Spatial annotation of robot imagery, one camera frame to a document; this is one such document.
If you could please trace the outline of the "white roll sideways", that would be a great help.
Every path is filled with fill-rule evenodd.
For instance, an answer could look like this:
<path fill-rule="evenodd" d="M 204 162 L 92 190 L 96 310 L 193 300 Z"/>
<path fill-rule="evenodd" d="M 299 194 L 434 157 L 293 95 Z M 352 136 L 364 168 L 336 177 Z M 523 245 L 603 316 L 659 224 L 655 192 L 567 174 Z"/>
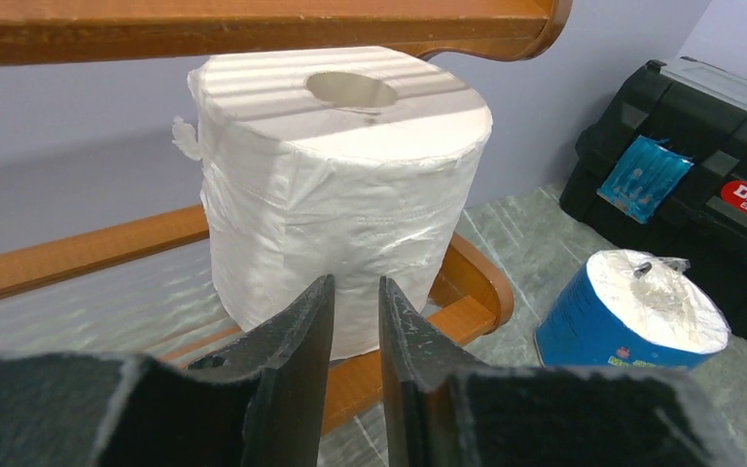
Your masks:
<path fill-rule="evenodd" d="M 493 117 L 446 70 L 384 47 L 218 54 L 174 144 L 200 164 L 212 282 L 250 331 L 336 284 L 331 356 L 378 348 L 378 283 L 423 308 Z"/>

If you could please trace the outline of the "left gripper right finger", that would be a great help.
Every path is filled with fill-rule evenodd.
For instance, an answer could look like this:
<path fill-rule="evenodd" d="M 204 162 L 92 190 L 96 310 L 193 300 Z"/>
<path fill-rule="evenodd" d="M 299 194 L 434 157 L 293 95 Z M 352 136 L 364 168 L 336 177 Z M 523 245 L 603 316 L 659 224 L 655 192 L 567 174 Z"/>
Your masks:
<path fill-rule="evenodd" d="M 421 316 L 382 277 L 378 327 L 393 466 L 740 466 L 744 456 L 687 374 L 497 367 Z"/>

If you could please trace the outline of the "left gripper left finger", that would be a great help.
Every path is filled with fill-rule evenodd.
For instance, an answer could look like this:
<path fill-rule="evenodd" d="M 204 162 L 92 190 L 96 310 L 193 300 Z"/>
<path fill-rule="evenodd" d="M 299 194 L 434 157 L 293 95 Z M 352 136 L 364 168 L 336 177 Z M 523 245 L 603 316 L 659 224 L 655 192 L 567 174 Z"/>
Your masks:
<path fill-rule="evenodd" d="M 0 352 L 0 466 L 313 466 L 335 280 L 176 368 L 143 353 Z"/>

